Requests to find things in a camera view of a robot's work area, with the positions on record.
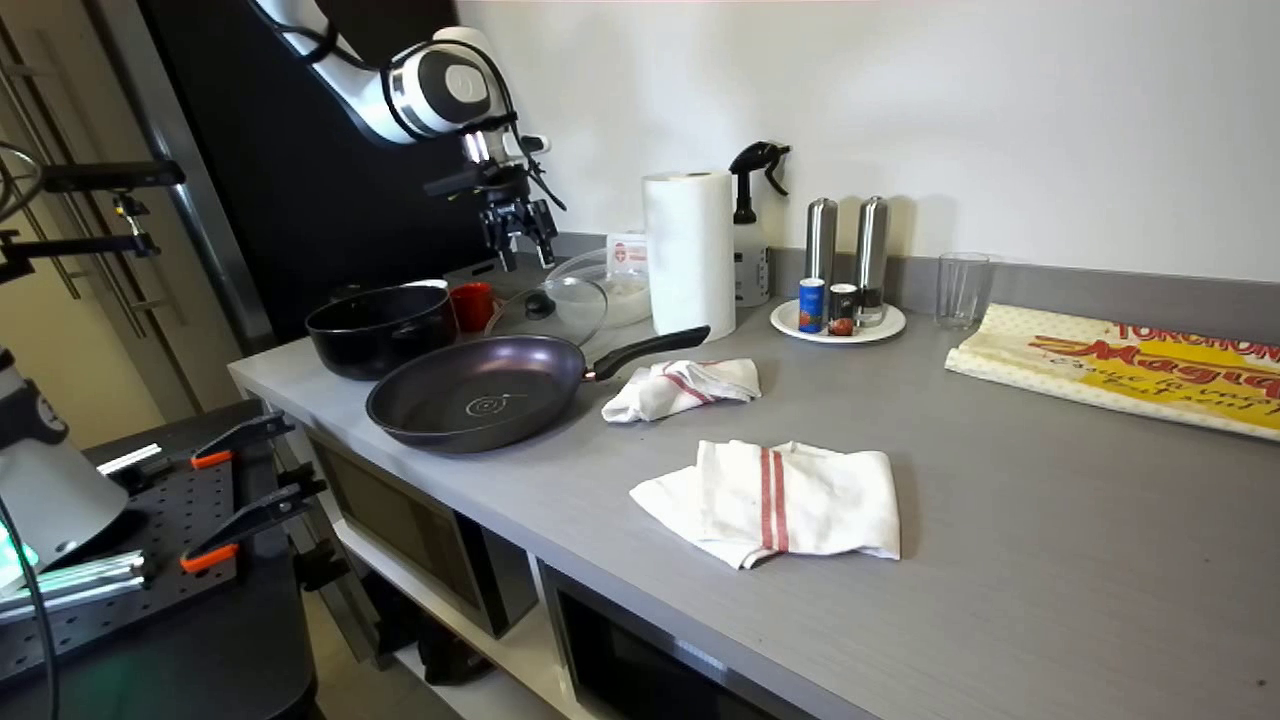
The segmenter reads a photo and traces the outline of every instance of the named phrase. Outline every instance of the white wall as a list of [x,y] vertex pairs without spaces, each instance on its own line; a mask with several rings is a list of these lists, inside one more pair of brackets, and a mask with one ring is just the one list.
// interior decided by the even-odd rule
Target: white wall
[[818,197],[894,197],[909,257],[1280,278],[1278,0],[458,5],[554,134],[562,229],[641,222],[641,176],[768,134],[783,249]]

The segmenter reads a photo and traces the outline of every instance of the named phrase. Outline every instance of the tray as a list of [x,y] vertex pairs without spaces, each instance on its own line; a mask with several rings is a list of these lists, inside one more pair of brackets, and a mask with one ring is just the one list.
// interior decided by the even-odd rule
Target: tray
[[883,302],[883,318],[873,326],[856,326],[851,336],[827,336],[827,332],[802,332],[796,326],[796,302],[802,301],[783,301],[781,308],[772,308],[768,324],[802,344],[882,344],[894,340],[909,326],[909,317],[898,302]]

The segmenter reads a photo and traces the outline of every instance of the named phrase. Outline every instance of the red cup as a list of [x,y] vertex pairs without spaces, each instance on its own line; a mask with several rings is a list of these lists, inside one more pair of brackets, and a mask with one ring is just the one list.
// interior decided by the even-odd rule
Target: red cup
[[492,302],[492,286],[483,278],[464,278],[464,284],[447,286],[447,301],[452,301],[458,326],[464,336],[490,332],[495,302]]

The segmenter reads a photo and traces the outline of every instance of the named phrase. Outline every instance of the floor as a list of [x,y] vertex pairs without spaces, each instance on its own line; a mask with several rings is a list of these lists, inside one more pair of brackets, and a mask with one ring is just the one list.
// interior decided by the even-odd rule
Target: floor
[[409,667],[358,664],[319,594],[304,593],[324,720],[458,720]]

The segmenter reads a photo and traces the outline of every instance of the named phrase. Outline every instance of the black frying pan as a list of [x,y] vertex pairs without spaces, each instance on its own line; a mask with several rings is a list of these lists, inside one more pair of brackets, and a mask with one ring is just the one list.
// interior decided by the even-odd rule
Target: black frying pan
[[399,442],[433,451],[504,447],[554,427],[585,379],[607,379],[638,357],[703,340],[708,326],[684,326],[587,364],[569,340],[483,336],[399,364],[369,391],[365,413]]

